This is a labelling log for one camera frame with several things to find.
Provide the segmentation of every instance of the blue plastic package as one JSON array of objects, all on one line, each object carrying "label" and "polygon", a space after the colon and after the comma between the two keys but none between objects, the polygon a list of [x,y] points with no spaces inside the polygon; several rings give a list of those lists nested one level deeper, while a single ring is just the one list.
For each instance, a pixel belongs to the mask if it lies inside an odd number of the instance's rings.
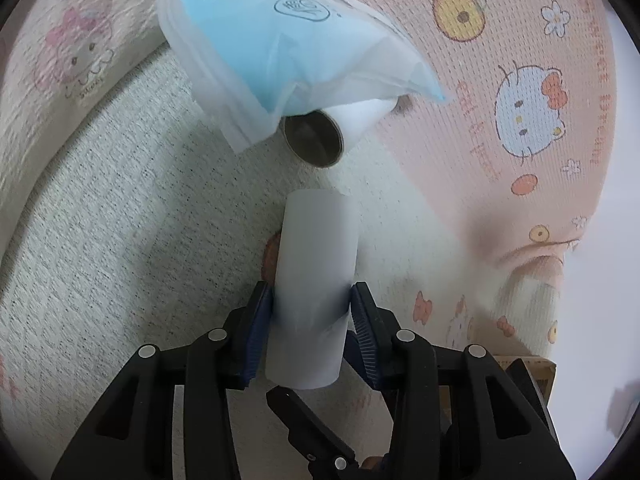
[{"label": "blue plastic package", "polygon": [[411,92],[444,100],[406,33],[356,0],[158,0],[158,15],[236,152],[282,116]]}]

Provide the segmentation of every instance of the white cylinder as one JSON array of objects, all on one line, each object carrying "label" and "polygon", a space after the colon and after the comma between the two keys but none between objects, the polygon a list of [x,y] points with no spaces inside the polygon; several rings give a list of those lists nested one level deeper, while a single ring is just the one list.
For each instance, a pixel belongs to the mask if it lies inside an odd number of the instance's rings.
[{"label": "white cylinder", "polygon": [[358,207],[336,191],[287,198],[267,344],[267,378],[309,390],[340,373],[358,251]]},{"label": "white cylinder", "polygon": [[336,164],[396,107],[398,98],[370,99],[287,117],[284,136],[293,152],[318,168]]}]

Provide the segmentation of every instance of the my melody print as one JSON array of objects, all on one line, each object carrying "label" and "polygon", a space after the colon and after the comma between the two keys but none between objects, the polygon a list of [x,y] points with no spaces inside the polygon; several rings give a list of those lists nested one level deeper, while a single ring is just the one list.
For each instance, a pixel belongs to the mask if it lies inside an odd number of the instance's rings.
[{"label": "my melody print", "polygon": [[65,96],[83,98],[102,80],[100,72],[113,59],[113,0],[81,0],[62,15],[44,38],[33,76],[40,91],[63,86]]}]

